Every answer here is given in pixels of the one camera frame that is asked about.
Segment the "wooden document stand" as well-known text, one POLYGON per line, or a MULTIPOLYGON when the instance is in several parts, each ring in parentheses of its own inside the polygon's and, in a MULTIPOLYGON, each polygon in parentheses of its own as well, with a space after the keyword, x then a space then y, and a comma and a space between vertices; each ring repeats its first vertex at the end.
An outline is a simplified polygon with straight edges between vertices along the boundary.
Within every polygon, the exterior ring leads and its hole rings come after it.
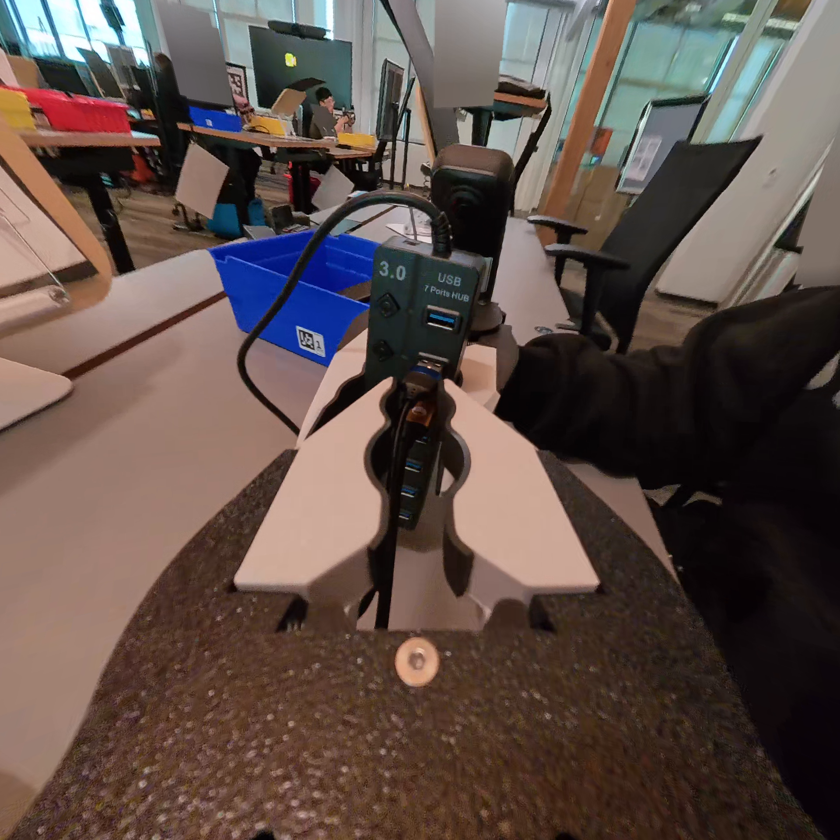
POLYGON ((72 382, 112 349, 101 305, 112 287, 109 257, 34 152, 2 119, 1 170, 10 174, 62 231, 75 260, 55 273, 3 290, 1 428, 60 403, 72 382))

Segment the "large black wall screen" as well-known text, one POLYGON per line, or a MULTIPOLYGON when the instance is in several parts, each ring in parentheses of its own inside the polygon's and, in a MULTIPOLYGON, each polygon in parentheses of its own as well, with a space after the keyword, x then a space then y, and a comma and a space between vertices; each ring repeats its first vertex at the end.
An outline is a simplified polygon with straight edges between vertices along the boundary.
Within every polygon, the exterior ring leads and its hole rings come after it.
POLYGON ((300 38, 270 28, 250 26, 248 38, 255 75, 255 95, 262 108, 286 89, 303 90, 315 104, 317 88, 331 90, 338 109, 354 103, 353 48, 338 39, 300 38))

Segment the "black usb cable blue plug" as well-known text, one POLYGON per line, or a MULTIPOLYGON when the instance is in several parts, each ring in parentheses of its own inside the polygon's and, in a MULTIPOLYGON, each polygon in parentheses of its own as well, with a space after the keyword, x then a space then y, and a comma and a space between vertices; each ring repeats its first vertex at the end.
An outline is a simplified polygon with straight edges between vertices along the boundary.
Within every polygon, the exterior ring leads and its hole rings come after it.
POLYGON ((390 422, 384 443, 376 442, 371 464, 382 479, 384 533, 370 551, 375 629, 386 629, 392 607, 396 549, 400 531, 414 530, 432 481, 440 440, 443 384, 439 364, 417 362, 385 401, 390 422))

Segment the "large blue plastic bin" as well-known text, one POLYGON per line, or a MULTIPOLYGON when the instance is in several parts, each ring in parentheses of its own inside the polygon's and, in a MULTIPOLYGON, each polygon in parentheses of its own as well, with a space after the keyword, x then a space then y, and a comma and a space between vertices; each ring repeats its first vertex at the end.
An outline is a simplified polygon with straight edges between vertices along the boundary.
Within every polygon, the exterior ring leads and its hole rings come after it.
MULTIPOLYGON (((210 250, 240 330, 249 333, 287 284, 313 237, 312 228, 210 250)), ((327 366, 366 301, 351 288, 371 280, 373 241, 350 234, 329 236, 305 269, 289 301, 261 333, 269 343, 327 366)))

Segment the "black office chair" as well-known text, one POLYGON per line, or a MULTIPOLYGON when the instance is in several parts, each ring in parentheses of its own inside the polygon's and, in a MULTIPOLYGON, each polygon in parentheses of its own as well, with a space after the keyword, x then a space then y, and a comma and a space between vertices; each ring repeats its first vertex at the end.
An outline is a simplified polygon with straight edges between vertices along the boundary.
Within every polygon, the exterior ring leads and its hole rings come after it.
POLYGON ((579 333, 603 351, 632 342, 642 303, 667 259, 723 194, 757 150, 763 136, 726 143, 675 143, 651 181, 625 211, 601 249, 573 245, 587 229, 547 215, 528 222, 553 231, 544 247, 569 314, 558 330, 579 333))

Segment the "black monitor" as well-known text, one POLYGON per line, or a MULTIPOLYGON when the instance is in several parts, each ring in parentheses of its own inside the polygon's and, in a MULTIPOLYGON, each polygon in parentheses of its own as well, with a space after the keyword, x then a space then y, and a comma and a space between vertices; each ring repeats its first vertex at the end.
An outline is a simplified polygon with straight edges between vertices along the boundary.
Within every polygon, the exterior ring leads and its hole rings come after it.
POLYGON ((391 170, 387 179, 394 188, 396 180, 396 156, 402 149, 402 177, 399 186, 404 188, 407 175, 408 143, 411 129, 409 99, 414 88, 414 77, 405 80, 405 70, 394 61, 385 58, 381 67, 379 97, 377 100, 375 135, 380 144, 391 149, 391 170))

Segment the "wooden desk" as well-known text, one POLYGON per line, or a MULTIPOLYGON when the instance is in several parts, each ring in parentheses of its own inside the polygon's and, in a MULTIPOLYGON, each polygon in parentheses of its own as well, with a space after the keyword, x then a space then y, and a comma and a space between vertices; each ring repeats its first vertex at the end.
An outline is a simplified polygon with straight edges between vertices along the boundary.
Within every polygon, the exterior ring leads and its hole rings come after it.
POLYGON ((195 142, 199 139, 210 140, 212 143, 234 148, 251 147, 279 153, 280 158, 290 166, 292 205, 296 211, 305 214, 314 210, 310 184, 312 163, 321 163, 327 159, 333 161, 366 159, 372 157, 377 151, 376 147, 348 146, 331 140, 307 140, 250 131, 229 132, 187 122, 178 122, 176 125, 195 142))
POLYGON ((133 153, 157 149, 161 140, 149 133, 62 132, 45 129, 15 129, 14 133, 31 149, 57 151, 43 166, 61 182, 78 186, 87 194, 104 241, 118 274, 134 270, 133 259, 113 207, 105 175, 131 172, 133 153))

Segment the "person's black clothing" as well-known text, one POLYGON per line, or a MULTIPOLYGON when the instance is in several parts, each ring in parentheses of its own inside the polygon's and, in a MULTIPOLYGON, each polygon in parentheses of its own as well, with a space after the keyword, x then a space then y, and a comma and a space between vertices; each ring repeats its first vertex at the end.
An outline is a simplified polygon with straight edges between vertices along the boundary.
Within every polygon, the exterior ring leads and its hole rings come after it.
POLYGON ((824 837, 838 838, 838 371, 818 382, 719 502, 650 506, 767 753, 824 837))

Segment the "white form sheet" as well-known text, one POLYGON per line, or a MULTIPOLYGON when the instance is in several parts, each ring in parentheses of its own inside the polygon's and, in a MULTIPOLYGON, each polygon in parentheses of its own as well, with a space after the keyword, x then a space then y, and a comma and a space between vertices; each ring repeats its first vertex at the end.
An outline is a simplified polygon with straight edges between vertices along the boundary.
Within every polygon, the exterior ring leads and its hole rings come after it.
POLYGON ((1 170, 1 288, 62 270, 75 260, 67 238, 5 169, 1 170))

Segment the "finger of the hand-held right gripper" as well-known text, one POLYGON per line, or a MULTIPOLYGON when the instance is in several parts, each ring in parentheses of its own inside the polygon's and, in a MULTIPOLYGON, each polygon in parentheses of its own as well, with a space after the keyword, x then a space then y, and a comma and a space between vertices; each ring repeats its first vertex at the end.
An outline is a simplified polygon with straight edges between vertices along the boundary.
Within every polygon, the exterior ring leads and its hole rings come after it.
POLYGON ((458 387, 465 396, 455 398, 455 409, 459 410, 469 397, 483 410, 496 414, 501 394, 515 371, 519 356, 520 347, 509 324, 468 344, 460 366, 463 381, 458 387))
POLYGON ((331 403, 345 382, 363 373, 368 321, 368 313, 356 317, 339 343, 339 348, 332 357, 304 418, 297 437, 297 448, 314 430, 322 411, 331 403))

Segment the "red plastic bin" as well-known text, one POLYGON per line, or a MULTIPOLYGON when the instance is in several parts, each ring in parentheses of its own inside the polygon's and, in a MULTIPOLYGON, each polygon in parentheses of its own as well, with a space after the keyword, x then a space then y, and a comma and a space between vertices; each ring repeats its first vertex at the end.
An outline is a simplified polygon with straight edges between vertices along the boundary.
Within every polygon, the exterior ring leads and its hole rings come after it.
POLYGON ((129 106, 123 102, 90 98, 63 91, 1 86, 2 104, 12 96, 25 98, 32 109, 40 109, 57 131, 83 133, 131 133, 129 106))

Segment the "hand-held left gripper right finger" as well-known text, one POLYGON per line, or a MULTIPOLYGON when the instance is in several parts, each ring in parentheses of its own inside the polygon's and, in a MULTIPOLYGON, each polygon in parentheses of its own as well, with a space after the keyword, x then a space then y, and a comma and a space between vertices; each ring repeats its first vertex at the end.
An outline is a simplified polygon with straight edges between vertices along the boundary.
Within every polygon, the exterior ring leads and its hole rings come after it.
POLYGON ((538 451, 457 385, 442 385, 444 574, 483 623, 499 605, 600 586, 538 451))

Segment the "wooden post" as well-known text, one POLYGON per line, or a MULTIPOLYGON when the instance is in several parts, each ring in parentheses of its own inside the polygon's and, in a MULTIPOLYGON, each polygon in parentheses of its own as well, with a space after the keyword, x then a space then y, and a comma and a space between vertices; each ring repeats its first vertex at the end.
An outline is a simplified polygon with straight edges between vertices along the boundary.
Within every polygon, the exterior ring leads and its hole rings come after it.
POLYGON ((570 130, 566 136, 542 213, 565 218, 574 181, 595 130, 606 88, 621 51, 635 1, 610 1, 584 77, 570 130))

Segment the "small blue plastic bin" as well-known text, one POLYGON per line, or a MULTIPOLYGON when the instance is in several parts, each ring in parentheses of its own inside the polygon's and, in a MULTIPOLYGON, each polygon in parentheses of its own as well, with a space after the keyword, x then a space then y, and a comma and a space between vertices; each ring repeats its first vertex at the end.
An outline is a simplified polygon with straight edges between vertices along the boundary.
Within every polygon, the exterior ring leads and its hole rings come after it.
POLYGON ((192 124, 199 128, 229 133, 243 131, 243 122, 237 112, 198 108, 196 106, 190 106, 188 111, 192 124))

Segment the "black standing desk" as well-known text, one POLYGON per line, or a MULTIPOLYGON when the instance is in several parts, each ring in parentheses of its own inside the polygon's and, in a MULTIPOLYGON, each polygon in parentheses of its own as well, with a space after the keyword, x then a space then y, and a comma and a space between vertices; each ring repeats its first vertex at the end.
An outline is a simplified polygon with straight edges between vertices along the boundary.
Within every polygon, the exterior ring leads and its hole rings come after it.
POLYGON ((496 91, 489 106, 465 108, 472 117, 471 144, 487 147, 492 123, 536 118, 550 108, 550 95, 544 97, 524 97, 496 91))

